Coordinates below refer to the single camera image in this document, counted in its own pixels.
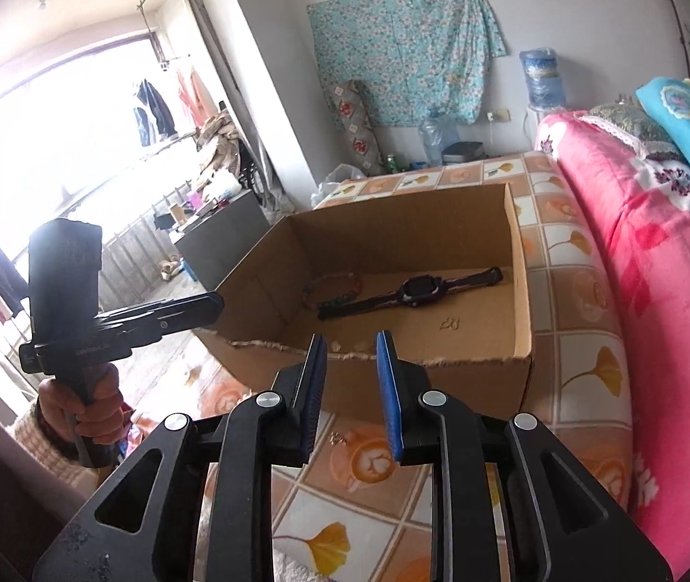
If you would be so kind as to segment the left hand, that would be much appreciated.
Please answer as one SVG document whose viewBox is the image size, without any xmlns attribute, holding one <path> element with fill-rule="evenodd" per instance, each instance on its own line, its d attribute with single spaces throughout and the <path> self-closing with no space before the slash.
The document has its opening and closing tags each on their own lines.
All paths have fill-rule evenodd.
<svg viewBox="0 0 690 582">
<path fill-rule="evenodd" d="M 119 372 L 113 364 L 101 365 L 96 372 L 91 404 L 83 404 L 70 388 L 53 378 L 38 386 L 42 420 L 66 443 L 83 436 L 96 444 L 111 445 L 127 436 L 130 415 L 119 388 Z"/>
</svg>

